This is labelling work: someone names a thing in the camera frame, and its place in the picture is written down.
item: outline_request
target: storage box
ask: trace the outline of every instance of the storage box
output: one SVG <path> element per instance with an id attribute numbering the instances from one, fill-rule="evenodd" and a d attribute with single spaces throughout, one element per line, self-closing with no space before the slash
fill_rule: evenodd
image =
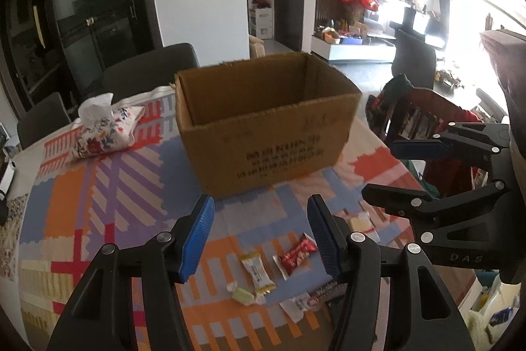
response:
<path id="1" fill-rule="evenodd" d="M 252 8 L 249 11 L 249 15 L 254 18 L 256 23 L 272 24 L 272 8 Z"/>
<path id="2" fill-rule="evenodd" d="M 258 27 L 251 21 L 248 22 L 251 35 L 259 39 L 272 39 L 272 26 Z"/>
<path id="3" fill-rule="evenodd" d="M 184 70 L 175 88 L 182 142 L 215 198 L 333 165 L 361 96 L 306 53 Z"/>

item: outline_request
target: backrest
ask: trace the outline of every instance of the backrest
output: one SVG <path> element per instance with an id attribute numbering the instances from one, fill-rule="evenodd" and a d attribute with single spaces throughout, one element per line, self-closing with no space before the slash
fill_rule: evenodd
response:
<path id="1" fill-rule="evenodd" d="M 54 92 L 36 104 L 18 122 L 18 138 L 26 149 L 47 135 L 68 125 L 71 120 L 64 108 L 60 94 Z"/>
<path id="2" fill-rule="evenodd" d="M 441 122 L 452 122 L 460 107 L 427 88 L 413 88 L 396 102 L 385 144 L 431 137 Z"/>
<path id="3" fill-rule="evenodd" d="M 121 61 L 104 71 L 104 92 L 112 92 L 113 103 L 174 82 L 184 69 L 199 67 L 194 47 L 179 43 L 145 52 Z"/>
<path id="4" fill-rule="evenodd" d="M 432 89 L 437 69 L 435 49 L 401 29 L 396 31 L 395 44 L 393 76 L 403 73 L 413 86 Z"/>

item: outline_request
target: red candy wrapper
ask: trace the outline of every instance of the red candy wrapper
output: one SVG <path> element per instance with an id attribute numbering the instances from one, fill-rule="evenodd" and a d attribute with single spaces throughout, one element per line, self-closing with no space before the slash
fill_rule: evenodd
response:
<path id="1" fill-rule="evenodd" d="M 302 264 L 312 253 L 318 251 L 316 242 L 307 234 L 303 234 L 301 241 L 292 250 L 283 256 L 273 256 L 275 264 L 278 266 L 283 278 L 288 280 L 293 271 Z"/>

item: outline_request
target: tablecloth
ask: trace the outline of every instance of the tablecloth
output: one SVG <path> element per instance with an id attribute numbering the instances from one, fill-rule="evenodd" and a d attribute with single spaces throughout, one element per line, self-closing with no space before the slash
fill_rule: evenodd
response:
<path id="1" fill-rule="evenodd" d="M 202 193 L 177 130 L 172 90 L 161 87 L 119 103 L 124 105 L 146 108 L 135 130 L 136 143 L 127 151 L 67 163 L 80 132 L 76 124 L 15 158 L 25 168 L 9 195 L 9 204 L 19 209 L 12 211 L 11 229 L 6 233 L 12 255 L 3 256 L 0 275 L 14 279 L 18 272 L 24 327 L 36 351 L 45 349 L 73 288 L 102 244 L 142 245 L 188 214 Z M 313 193 L 320 193 L 334 214 L 345 217 L 368 212 L 381 244 L 401 247 L 411 242 L 407 220 L 388 216 L 362 200 L 361 189 L 367 182 L 418 187 L 380 140 L 355 120 L 333 167 L 217 200 L 198 270 L 188 283 L 177 286 L 194 348 L 326 349 L 332 335 L 326 311 L 306 313 L 304 320 L 294 324 L 278 305 L 329 280 L 319 255 L 312 255 L 286 282 L 272 256 L 291 248 L 303 233 L 310 233 L 306 202 Z M 13 243 L 22 217 L 17 252 Z M 1 231 L 0 241 L 5 241 Z M 238 257 L 254 249 L 261 253 L 277 288 L 267 295 L 266 305 L 244 307 L 230 298 L 226 284 L 235 279 L 241 287 L 252 287 Z M 464 292 L 453 296 L 458 303 L 470 281 L 461 285 Z M 149 350 L 140 281 L 134 280 L 132 289 L 139 349 Z M 387 283 L 382 282 L 381 290 L 382 305 L 386 305 Z M 380 311 L 379 337 L 385 330 L 385 312 Z"/>

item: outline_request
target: snack package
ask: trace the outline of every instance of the snack package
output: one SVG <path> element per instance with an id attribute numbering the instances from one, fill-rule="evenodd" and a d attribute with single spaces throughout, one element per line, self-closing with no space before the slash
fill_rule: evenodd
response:
<path id="1" fill-rule="evenodd" d="M 257 295 L 256 297 L 254 297 L 254 295 L 249 291 L 238 287 L 236 281 L 227 284 L 227 290 L 230 293 L 232 293 L 233 300 L 236 300 L 237 302 L 245 306 L 250 306 L 254 304 L 263 305 L 266 302 L 265 296 Z"/>
<path id="2" fill-rule="evenodd" d="M 347 225 L 351 228 L 352 232 L 361 232 L 367 235 L 371 240 L 378 243 L 380 242 L 380 236 L 374 229 L 374 225 L 371 222 L 371 215 L 366 209 L 360 213 L 351 214 L 346 218 Z"/>
<path id="3" fill-rule="evenodd" d="M 266 295 L 275 289 L 275 284 L 265 271 L 261 255 L 257 251 L 253 251 L 248 255 L 242 255 L 239 260 L 252 276 L 256 295 Z"/>
<path id="4" fill-rule="evenodd" d="M 309 293 L 310 296 L 307 300 L 307 306 L 312 308 L 332 298 L 343 296 L 346 290 L 347 284 L 338 284 L 335 280 L 330 280 L 328 283 Z"/>
<path id="5" fill-rule="evenodd" d="M 307 300 L 309 298 L 309 293 L 305 292 L 291 299 L 284 300 L 279 305 L 294 323 L 298 323 L 303 319 L 303 313 L 310 310 L 307 306 Z"/>
<path id="6" fill-rule="evenodd" d="M 272 259 L 274 259 L 283 278 L 288 280 L 293 271 L 316 251 L 318 251 L 316 242 L 307 234 L 303 234 L 301 241 L 292 250 L 289 250 L 283 256 L 274 255 Z"/>

